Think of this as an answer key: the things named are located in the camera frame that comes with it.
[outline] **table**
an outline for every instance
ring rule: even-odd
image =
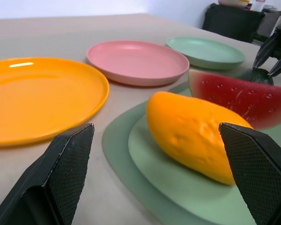
[[[87,49],[107,40],[142,40],[165,44],[174,36],[196,36],[222,41],[246,55],[238,70],[252,67],[258,46],[236,41],[205,30],[146,14],[32,18],[0,20],[0,59],[15,57],[61,57],[86,62]],[[263,66],[270,69],[270,59]],[[146,101],[158,90],[168,90],[187,80],[159,88],[131,88],[110,83],[110,95],[103,108],[89,121],[95,124],[85,186],[73,225],[159,224],[125,188],[109,166],[102,149],[105,128],[118,115]],[[281,75],[275,80],[281,86]],[[34,162],[49,142],[28,147],[0,149],[0,204],[23,171]]]

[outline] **pink plate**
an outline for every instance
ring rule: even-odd
[[[88,60],[114,81],[136,86],[175,82],[189,61],[168,47],[142,41],[109,41],[91,47]]]

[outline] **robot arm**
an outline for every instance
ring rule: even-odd
[[[278,62],[268,73],[269,77],[274,77],[281,73],[281,18],[276,23],[273,34],[260,47],[253,69],[262,66],[269,57],[278,59]]]

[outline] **toy mango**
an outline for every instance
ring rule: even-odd
[[[218,127],[227,122],[252,128],[241,116],[205,100],[157,92],[148,101],[147,121],[171,158],[223,184],[235,183]]]

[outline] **toy watermelon slice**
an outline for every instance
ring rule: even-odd
[[[192,96],[226,107],[255,129],[281,123],[281,87],[190,70]]]

